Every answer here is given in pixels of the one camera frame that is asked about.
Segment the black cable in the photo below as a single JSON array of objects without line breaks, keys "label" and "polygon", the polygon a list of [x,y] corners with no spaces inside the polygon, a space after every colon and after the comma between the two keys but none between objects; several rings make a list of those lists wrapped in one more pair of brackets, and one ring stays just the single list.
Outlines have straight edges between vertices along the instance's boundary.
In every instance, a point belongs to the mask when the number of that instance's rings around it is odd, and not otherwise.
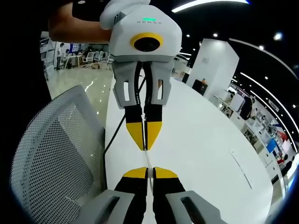
[{"label": "black cable", "polygon": [[[140,87],[139,87],[139,89],[138,89],[138,93],[140,93],[141,88],[143,87],[144,82],[145,82],[145,78],[143,78],[143,80],[142,80],[142,83],[141,83],[141,85],[140,85]],[[113,136],[112,136],[110,142],[108,143],[108,145],[107,145],[107,147],[106,147],[106,149],[104,150],[104,153],[103,153],[103,169],[104,169],[104,173],[103,173],[103,174],[104,174],[104,179],[105,179],[105,189],[108,189],[108,186],[107,186],[107,178],[106,178],[105,155],[106,155],[107,150],[110,148],[110,146],[111,146],[111,144],[112,144],[114,138],[116,137],[116,135],[117,135],[117,133],[118,133],[118,131],[119,131],[119,129],[120,129],[120,127],[121,127],[121,125],[122,125],[122,123],[123,123],[124,120],[125,120],[125,115],[122,117],[122,119],[121,119],[119,125],[117,126],[117,129],[115,130],[115,132],[114,132],[114,134],[113,134]]]}]

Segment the curved led light strip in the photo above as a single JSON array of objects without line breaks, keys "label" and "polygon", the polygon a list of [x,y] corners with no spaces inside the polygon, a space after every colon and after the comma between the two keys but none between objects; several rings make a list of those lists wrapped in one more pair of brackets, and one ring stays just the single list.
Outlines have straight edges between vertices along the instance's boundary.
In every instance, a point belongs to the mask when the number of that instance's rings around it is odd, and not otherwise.
[{"label": "curved led light strip", "polygon": [[195,0],[195,1],[186,3],[182,6],[179,6],[175,9],[173,9],[172,12],[177,13],[179,11],[182,11],[182,10],[186,9],[186,8],[190,8],[190,7],[193,7],[193,6],[197,6],[197,5],[205,4],[205,3],[210,3],[210,2],[218,2],[218,1],[226,1],[226,2],[230,1],[230,2],[240,2],[240,3],[249,4],[246,0]]},{"label": "curved led light strip", "polygon": [[267,93],[269,93],[278,103],[279,105],[285,110],[285,112],[287,113],[287,115],[289,115],[291,121],[293,122],[298,134],[299,134],[299,129],[298,126],[296,125],[296,122],[294,121],[293,117],[290,115],[290,113],[288,112],[288,110],[285,108],[285,106],[283,106],[283,104],[269,91],[267,90],[265,87],[263,87],[261,84],[259,84],[256,80],[254,80],[253,78],[249,77],[248,75],[245,75],[243,72],[240,72],[241,75],[245,76],[246,78],[250,79],[252,82],[254,82],[255,84],[259,85],[263,90],[265,90]]},{"label": "curved led light strip", "polygon": [[237,42],[237,43],[245,44],[247,46],[253,47],[253,48],[257,49],[257,50],[260,50],[260,51],[262,51],[262,52],[270,55],[271,57],[273,57],[274,59],[276,59],[277,61],[279,61],[280,63],[282,63],[282,65],[285,66],[295,76],[296,79],[298,79],[297,76],[295,75],[295,72],[289,66],[287,66],[286,63],[284,63],[282,60],[280,60],[278,57],[276,57],[275,55],[271,54],[270,52],[268,52],[268,51],[266,51],[264,49],[261,50],[258,46],[253,45],[251,43],[247,43],[247,42],[244,42],[244,41],[239,41],[239,40],[236,40],[236,39],[233,39],[233,38],[229,38],[229,40]]},{"label": "curved led light strip", "polygon": [[257,98],[259,98],[259,100],[260,101],[262,101],[272,112],[273,112],[273,114],[275,114],[275,116],[278,118],[278,120],[280,121],[280,123],[284,126],[284,128],[285,128],[285,130],[286,130],[286,132],[288,132],[288,134],[289,134],[289,137],[290,137],[290,139],[291,139],[291,141],[292,141],[292,143],[293,143],[293,146],[294,146],[294,148],[295,148],[295,151],[296,151],[296,153],[298,152],[297,151],[297,148],[296,148],[296,144],[295,144],[295,142],[294,142],[294,140],[293,140],[293,138],[292,138],[292,136],[291,136],[291,134],[290,134],[290,132],[289,132],[289,130],[286,128],[286,126],[285,126],[285,124],[282,122],[282,120],[280,119],[280,117],[274,112],[274,110],[265,102],[265,101],[263,101],[263,99],[262,98],[260,98],[255,92],[253,92],[253,91],[250,91],[252,94],[254,94]]}]

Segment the white desk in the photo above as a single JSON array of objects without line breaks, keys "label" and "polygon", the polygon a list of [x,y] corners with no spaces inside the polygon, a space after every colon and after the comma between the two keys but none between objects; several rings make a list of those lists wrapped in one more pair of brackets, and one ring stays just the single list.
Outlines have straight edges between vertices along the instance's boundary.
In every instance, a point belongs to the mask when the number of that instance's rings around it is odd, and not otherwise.
[{"label": "white desk", "polygon": [[80,68],[80,61],[79,61],[79,58],[81,57],[82,55],[71,55],[71,56],[67,56],[66,58],[66,62],[65,62],[65,65],[64,65],[64,69],[66,68],[67,66],[67,63],[69,61],[70,58],[77,58],[78,59],[78,67]]},{"label": "white desk", "polygon": [[263,146],[263,150],[259,153],[259,157],[262,160],[262,162],[264,162],[264,166],[267,169],[268,175],[269,177],[272,179],[274,178],[276,175],[278,175],[279,178],[279,183],[280,183],[280,188],[281,188],[281,195],[282,198],[285,198],[285,182],[284,182],[284,178],[281,174],[279,165],[277,163],[277,160],[275,158],[275,156],[273,155],[273,153],[269,153],[266,144],[264,143],[261,135],[259,132],[255,131],[255,129],[252,127],[252,125],[250,125],[247,121],[245,121],[238,112],[236,112],[229,104],[227,104],[225,101],[223,101],[221,98],[219,98],[218,96],[214,96],[215,98],[217,98],[219,101],[221,101],[226,107],[230,108],[233,111],[233,116],[237,116],[238,119],[243,122],[245,124],[245,126],[251,130],[251,132],[258,138],[258,140],[261,142],[262,146]]},{"label": "white desk", "polygon": [[[194,190],[216,206],[227,223],[264,223],[273,187],[251,144],[200,94],[173,78],[171,84],[169,101],[163,108],[163,126],[149,151],[152,166],[175,172],[186,190]],[[140,97],[143,102],[145,88]],[[111,91],[106,145],[123,114]],[[146,165],[144,152],[138,149],[124,122],[106,154],[108,188],[114,189],[125,172]],[[145,213],[143,223],[153,223],[150,215]]]}]

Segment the white pillar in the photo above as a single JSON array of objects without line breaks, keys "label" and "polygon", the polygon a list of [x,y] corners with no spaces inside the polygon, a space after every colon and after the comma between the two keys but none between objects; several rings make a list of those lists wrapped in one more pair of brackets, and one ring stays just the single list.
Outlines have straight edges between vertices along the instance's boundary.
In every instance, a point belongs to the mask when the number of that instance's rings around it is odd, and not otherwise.
[{"label": "white pillar", "polygon": [[228,89],[238,62],[239,57],[229,43],[203,39],[186,84],[192,87],[196,79],[205,79],[208,87],[204,97],[214,102],[214,95]]}]

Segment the gray gripper base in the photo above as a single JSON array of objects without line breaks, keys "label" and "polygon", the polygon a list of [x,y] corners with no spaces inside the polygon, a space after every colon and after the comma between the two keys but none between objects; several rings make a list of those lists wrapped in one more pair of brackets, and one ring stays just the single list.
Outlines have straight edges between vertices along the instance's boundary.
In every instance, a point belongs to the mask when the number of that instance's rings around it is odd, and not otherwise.
[{"label": "gray gripper base", "polygon": [[[126,106],[136,105],[134,80],[137,62],[116,62],[112,63],[112,68],[115,77],[114,94],[119,108],[123,109]],[[152,104],[166,105],[170,90],[170,77],[174,62],[152,62],[150,65],[153,78]],[[163,93],[161,99],[158,99],[158,82],[163,82]],[[129,100],[125,100],[124,83],[128,82]]]},{"label": "gray gripper base", "polygon": [[[112,68],[115,77],[114,95],[119,108],[136,105],[134,79],[137,62],[113,62]],[[128,82],[129,101],[125,99],[124,83]]]},{"label": "gray gripper base", "polygon": [[220,211],[192,190],[167,194],[166,198],[171,206],[177,224],[192,224],[192,220],[184,204],[187,204],[192,209],[193,214],[197,214],[199,219],[197,221],[200,223],[226,224],[221,219]]},{"label": "gray gripper base", "polygon": [[[170,77],[174,66],[174,62],[152,62],[151,73],[153,76],[153,92],[152,92],[152,104],[166,105],[171,90]],[[163,82],[163,93],[161,99],[158,99],[158,81]]]},{"label": "gray gripper base", "polygon": [[133,197],[134,194],[105,190],[80,208],[79,216],[72,224],[100,223],[103,217],[109,215],[109,206],[115,203],[116,200],[118,201],[108,218],[107,224],[123,224]]}]

